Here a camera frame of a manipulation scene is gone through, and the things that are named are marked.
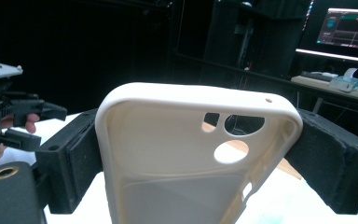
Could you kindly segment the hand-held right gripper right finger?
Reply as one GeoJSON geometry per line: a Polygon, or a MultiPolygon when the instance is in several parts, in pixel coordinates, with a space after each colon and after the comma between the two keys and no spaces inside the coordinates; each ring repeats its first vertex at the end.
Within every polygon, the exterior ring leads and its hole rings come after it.
{"type": "Polygon", "coordinates": [[[303,131],[285,155],[337,214],[358,213],[358,136],[301,109],[303,131]]]}

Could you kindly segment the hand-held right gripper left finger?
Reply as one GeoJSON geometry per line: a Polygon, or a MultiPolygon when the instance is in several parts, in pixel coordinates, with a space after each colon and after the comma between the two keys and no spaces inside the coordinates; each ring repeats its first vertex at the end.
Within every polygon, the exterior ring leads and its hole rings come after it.
{"type": "Polygon", "coordinates": [[[77,115],[35,153],[37,171],[48,181],[39,196],[52,214],[72,214],[103,170],[94,128],[96,112],[77,115]]]}

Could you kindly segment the cream printed phone case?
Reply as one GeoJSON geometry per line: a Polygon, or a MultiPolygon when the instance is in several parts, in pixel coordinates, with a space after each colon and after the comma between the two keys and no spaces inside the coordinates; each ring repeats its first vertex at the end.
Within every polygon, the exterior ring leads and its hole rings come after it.
{"type": "Polygon", "coordinates": [[[301,135],[302,118],[277,94],[128,83],[100,105],[95,130],[113,224],[235,224],[301,135]],[[219,161],[232,116],[264,120],[239,137],[249,151],[219,161]]]}

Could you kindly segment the blue and white device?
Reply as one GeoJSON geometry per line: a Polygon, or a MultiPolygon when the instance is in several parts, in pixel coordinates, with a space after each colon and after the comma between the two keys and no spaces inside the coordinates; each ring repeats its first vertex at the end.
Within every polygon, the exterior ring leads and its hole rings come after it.
{"type": "Polygon", "coordinates": [[[344,92],[358,90],[358,78],[355,77],[334,77],[329,82],[329,87],[344,92]]]}

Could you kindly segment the wooden desk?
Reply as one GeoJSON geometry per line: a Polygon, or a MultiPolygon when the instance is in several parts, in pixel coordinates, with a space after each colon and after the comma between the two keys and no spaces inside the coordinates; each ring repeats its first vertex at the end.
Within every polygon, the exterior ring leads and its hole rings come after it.
{"type": "Polygon", "coordinates": [[[308,78],[308,77],[303,77],[303,76],[297,76],[297,77],[292,77],[291,81],[296,83],[296,84],[301,84],[307,87],[312,87],[316,90],[320,90],[322,92],[329,92],[329,93],[334,93],[340,96],[344,96],[344,97],[352,97],[355,100],[358,100],[358,90],[357,91],[351,91],[351,92],[344,92],[344,91],[340,91],[334,88],[331,88],[329,86],[329,83],[323,80],[318,80],[318,79],[313,79],[313,78],[308,78]]]}

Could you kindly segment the lit light strip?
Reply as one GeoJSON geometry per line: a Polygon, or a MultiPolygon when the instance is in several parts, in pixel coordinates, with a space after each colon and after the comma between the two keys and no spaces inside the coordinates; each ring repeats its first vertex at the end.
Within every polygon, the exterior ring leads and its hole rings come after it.
{"type": "Polygon", "coordinates": [[[325,52],[307,50],[307,49],[296,49],[296,53],[313,55],[313,56],[327,57],[327,58],[341,60],[342,62],[351,61],[351,62],[357,62],[358,63],[358,57],[353,57],[353,56],[338,55],[338,54],[334,54],[334,53],[325,53],[325,52]]]}

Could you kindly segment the computer monitor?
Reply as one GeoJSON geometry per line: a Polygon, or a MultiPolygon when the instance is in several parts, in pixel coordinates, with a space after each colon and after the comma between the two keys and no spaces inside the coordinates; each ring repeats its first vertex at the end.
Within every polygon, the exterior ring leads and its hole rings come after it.
{"type": "Polygon", "coordinates": [[[358,9],[329,8],[316,43],[358,49],[358,9]]]}

